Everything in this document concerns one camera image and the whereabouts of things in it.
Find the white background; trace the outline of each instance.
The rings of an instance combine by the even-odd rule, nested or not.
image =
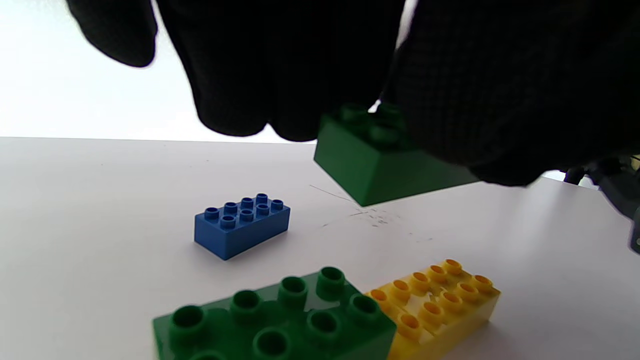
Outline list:
[[[95,50],[64,0],[0,1],[0,136],[286,142],[201,125],[182,64],[160,24],[157,57],[134,69]]]
[[[335,265],[367,291],[453,258],[502,291],[446,360],[638,360],[640,256],[601,193],[549,179],[361,208],[313,145],[0,138],[0,359],[153,360],[151,319]],[[289,231],[222,261],[193,215],[265,192]]]

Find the lego duplo brick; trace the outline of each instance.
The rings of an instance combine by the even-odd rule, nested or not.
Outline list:
[[[395,323],[337,268],[154,319],[160,360],[384,360]]]
[[[366,295],[398,326],[388,360],[437,360],[489,320],[500,291],[448,259]]]
[[[194,240],[227,260],[286,231],[290,213],[281,200],[259,193],[197,214]]]
[[[415,146],[393,106],[343,106],[323,116],[314,160],[361,206],[478,181]]]

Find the dark object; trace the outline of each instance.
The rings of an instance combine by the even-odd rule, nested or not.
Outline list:
[[[585,174],[622,215],[634,222],[629,247],[640,254],[640,170],[631,167],[630,158],[608,158],[567,170],[564,181],[577,184]]]

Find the finger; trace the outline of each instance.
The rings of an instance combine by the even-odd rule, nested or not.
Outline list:
[[[314,139],[321,114],[339,105],[330,86],[337,73],[327,28],[329,3],[275,1],[262,10],[266,63],[275,91],[271,125],[288,140]]]
[[[156,51],[157,24],[149,0],[67,0],[86,39],[126,65],[147,66]]]
[[[202,123],[224,135],[260,132],[273,94],[267,89],[256,0],[157,3]]]
[[[510,116],[562,85],[583,2],[572,3],[420,1],[392,85],[416,143],[476,166],[519,141]]]
[[[347,3],[279,1],[263,9],[276,93],[271,123],[283,138],[314,139],[323,113],[345,102],[373,105],[381,92],[403,4]]]

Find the blue lego brick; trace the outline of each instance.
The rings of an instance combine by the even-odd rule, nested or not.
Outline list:
[[[195,241],[222,260],[230,259],[289,228],[291,208],[259,193],[197,214]]]

